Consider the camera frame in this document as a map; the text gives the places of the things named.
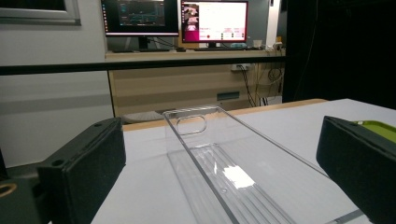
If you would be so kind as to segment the grey window frame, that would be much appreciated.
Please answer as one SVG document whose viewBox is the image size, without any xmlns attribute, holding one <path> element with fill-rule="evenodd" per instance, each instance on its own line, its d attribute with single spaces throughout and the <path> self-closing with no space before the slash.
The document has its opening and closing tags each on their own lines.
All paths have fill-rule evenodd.
<svg viewBox="0 0 396 224">
<path fill-rule="evenodd" d="M 0 0 L 0 23 L 81 25 L 78 0 Z"/>
</svg>

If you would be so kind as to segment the round white stool seat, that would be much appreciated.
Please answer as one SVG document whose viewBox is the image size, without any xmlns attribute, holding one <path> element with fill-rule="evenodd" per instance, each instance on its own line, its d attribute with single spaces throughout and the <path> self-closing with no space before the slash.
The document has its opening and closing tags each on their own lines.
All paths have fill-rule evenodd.
<svg viewBox="0 0 396 224">
<path fill-rule="evenodd" d="M 163 115 L 156 111 L 140 112 L 122 115 L 121 118 L 127 123 L 139 123 L 163 119 Z"/>
</svg>

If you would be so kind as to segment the monitor with dark screen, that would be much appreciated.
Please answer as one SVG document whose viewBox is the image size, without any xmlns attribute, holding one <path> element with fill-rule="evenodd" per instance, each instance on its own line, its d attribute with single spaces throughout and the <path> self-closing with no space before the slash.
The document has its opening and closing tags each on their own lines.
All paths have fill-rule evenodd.
<svg viewBox="0 0 396 224">
<path fill-rule="evenodd" d="M 137 37 L 149 49 L 150 37 L 178 37 L 177 0 L 101 0 L 106 37 Z"/>
</svg>

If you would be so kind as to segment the long black frame bar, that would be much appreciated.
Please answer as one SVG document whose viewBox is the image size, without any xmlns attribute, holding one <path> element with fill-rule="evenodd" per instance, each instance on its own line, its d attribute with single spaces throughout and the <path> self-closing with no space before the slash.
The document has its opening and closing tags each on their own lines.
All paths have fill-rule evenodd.
<svg viewBox="0 0 396 224">
<path fill-rule="evenodd" d="M 234 63 L 278 63 L 286 62 L 287 56 L 246 57 L 246 58 L 217 58 L 217 59 L 177 59 L 159 61 L 117 61 L 104 63 L 68 63 L 68 64 L 35 64 L 35 65 L 9 65 L 0 66 L 0 77 L 79 73 L 109 70 L 134 70 L 145 68 L 183 67 L 199 65 L 218 65 Z"/>
</svg>

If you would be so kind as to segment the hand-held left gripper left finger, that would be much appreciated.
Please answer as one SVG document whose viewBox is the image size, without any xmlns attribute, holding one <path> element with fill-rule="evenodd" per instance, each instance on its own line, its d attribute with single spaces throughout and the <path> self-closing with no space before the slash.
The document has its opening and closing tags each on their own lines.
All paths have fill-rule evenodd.
<svg viewBox="0 0 396 224">
<path fill-rule="evenodd" d="M 119 118 L 94 123 L 37 167 L 53 224 L 91 224 L 126 164 Z"/>
</svg>

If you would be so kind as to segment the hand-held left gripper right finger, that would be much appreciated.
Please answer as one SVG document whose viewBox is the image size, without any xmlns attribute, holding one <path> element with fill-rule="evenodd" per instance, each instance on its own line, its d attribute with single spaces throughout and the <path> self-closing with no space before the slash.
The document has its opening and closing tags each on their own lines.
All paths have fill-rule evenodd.
<svg viewBox="0 0 396 224">
<path fill-rule="evenodd" d="M 396 224 L 396 144 L 360 125 L 326 116 L 316 160 L 374 224 Z"/>
</svg>

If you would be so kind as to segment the monitor with bright screen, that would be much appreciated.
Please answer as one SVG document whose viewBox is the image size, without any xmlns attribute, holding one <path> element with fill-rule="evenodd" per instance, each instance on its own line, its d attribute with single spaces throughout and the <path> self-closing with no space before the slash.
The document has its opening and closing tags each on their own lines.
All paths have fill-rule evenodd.
<svg viewBox="0 0 396 224">
<path fill-rule="evenodd" d="M 245 43 L 248 0 L 180 0 L 180 36 L 184 44 Z"/>
</svg>

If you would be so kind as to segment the clear plastic tray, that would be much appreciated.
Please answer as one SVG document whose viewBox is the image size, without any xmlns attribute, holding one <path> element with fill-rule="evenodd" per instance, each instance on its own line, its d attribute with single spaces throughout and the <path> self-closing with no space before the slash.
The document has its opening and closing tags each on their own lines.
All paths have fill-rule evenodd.
<svg viewBox="0 0 396 224">
<path fill-rule="evenodd" d="M 164 113 L 167 157 L 198 224 L 359 224 L 315 164 L 217 106 Z"/>
</svg>

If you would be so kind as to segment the black curtain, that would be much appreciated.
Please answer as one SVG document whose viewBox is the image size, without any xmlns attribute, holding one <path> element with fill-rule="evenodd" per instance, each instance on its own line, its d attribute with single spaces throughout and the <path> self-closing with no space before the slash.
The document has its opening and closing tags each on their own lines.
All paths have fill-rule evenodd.
<svg viewBox="0 0 396 224">
<path fill-rule="evenodd" d="M 283 100 L 396 109 L 396 0 L 287 0 Z"/>
</svg>

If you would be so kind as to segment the green phone case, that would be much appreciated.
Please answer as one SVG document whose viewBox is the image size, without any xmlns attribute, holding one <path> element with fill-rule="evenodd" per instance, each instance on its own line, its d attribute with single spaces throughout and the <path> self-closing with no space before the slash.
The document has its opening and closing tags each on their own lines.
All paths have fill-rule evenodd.
<svg viewBox="0 0 396 224">
<path fill-rule="evenodd" d="M 377 120 L 358 120 L 357 124 L 396 144 L 396 127 Z"/>
</svg>

